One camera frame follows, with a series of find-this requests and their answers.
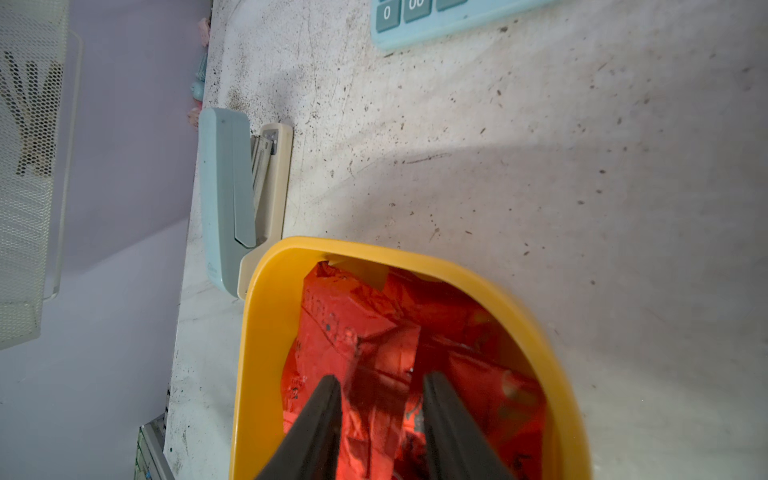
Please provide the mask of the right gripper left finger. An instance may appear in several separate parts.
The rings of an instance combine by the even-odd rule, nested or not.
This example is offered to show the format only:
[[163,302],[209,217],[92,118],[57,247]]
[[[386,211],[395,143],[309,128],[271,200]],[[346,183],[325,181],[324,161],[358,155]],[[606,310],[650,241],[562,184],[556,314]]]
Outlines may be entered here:
[[326,375],[257,479],[335,479],[341,427],[341,385]]

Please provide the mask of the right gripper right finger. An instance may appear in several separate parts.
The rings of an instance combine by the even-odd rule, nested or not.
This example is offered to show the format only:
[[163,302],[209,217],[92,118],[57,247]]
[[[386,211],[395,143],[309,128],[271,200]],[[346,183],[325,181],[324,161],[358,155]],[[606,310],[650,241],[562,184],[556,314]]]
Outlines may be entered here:
[[452,384],[439,372],[425,376],[423,414],[432,479],[508,479],[504,465]]

